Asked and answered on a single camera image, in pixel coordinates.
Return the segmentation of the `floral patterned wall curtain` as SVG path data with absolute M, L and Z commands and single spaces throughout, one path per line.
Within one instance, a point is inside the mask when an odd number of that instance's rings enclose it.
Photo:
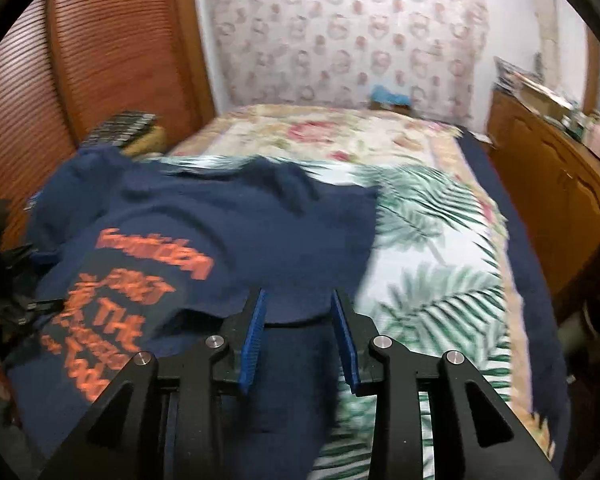
M 467 122 L 484 0 L 206 0 L 228 99 L 361 107 L 384 87 Z

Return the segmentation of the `navy blue blanket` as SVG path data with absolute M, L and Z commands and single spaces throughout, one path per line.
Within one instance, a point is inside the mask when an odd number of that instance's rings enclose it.
M 482 144 L 467 129 L 458 139 L 460 149 L 479 184 L 498 204 L 509 235 L 507 255 L 517 292 L 524 300 L 524 328 L 528 337 L 531 367 L 532 408 L 548 423 L 555 470 L 564 462 L 571 422 L 571 404 L 566 382 L 567 367 L 558 340 L 550 292 L 528 239 L 527 229 L 490 162 Z

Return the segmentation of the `black patterned folded cloth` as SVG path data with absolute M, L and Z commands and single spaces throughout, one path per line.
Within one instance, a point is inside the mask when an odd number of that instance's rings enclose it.
M 139 110 L 125 110 L 114 114 L 93 128 L 82 141 L 82 148 L 97 144 L 110 144 L 126 148 L 135 140 L 150 133 L 156 123 L 155 114 Z

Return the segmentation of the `light blue cloth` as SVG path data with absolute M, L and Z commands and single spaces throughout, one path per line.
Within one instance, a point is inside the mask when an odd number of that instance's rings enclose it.
M 405 94 L 396 93 L 388 90 L 381 84 L 376 84 L 372 92 L 370 92 L 370 99 L 380 105 L 390 106 L 411 106 L 411 99 Z

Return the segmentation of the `wooden sideboard cabinet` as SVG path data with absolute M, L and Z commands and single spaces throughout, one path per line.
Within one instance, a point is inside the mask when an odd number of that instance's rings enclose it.
M 490 159 L 538 257 L 553 297 L 600 251 L 600 162 L 562 130 L 492 91 Z

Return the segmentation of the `palm leaf print cloth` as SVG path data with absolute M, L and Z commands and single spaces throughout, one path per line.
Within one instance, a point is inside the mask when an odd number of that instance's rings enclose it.
M 355 165 L 257 156 L 170 157 L 172 174 L 237 176 L 263 167 L 332 191 L 377 195 L 364 275 L 350 291 L 378 332 L 425 356 L 456 350 L 512 393 L 506 232 L 478 193 L 424 164 Z M 256 381 L 225 410 L 236 479 L 364 479 L 377 402 L 344 382 L 330 325 L 331 284 L 268 285 Z

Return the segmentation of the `yellow folded cloth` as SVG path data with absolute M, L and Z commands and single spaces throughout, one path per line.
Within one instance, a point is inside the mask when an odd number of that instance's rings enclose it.
M 137 158 L 151 154 L 163 154 L 167 148 L 166 130 L 161 126 L 155 126 L 143 136 L 122 148 L 121 151 L 125 156 Z

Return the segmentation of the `wooden louvered wardrobe door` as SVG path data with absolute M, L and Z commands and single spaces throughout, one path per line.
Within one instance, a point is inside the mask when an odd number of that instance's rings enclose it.
M 32 0 L 0 42 L 4 247 L 20 243 L 28 199 L 124 110 L 155 114 L 167 146 L 214 118 L 195 0 Z

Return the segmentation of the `cardboard box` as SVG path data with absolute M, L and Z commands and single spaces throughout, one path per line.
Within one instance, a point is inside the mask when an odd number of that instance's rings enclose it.
M 516 97 L 533 113 L 553 118 L 558 122 L 564 116 L 569 116 L 573 110 L 572 104 L 563 96 L 528 78 L 521 78 L 517 86 Z

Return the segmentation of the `floral bedspread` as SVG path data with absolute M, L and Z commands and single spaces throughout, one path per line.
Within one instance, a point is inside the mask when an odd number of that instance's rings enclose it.
M 255 105 L 216 118 L 170 161 L 200 168 L 263 156 L 317 180 L 378 188 L 376 234 L 358 312 L 410 350 L 457 350 L 552 455 L 533 411 L 524 300 L 498 204 L 460 149 L 460 129 L 372 110 Z

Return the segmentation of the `navy blue t-shirt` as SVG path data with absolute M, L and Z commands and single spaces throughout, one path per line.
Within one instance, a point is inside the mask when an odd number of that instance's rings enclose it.
M 53 263 L 35 295 L 65 303 L 9 360 L 28 439 L 52 456 L 135 353 L 188 350 L 257 287 L 266 327 L 252 388 L 225 405 L 227 471 L 306 478 L 334 420 L 330 295 L 360 287 L 377 196 L 259 157 L 188 172 L 113 148 L 74 156 L 27 227 Z

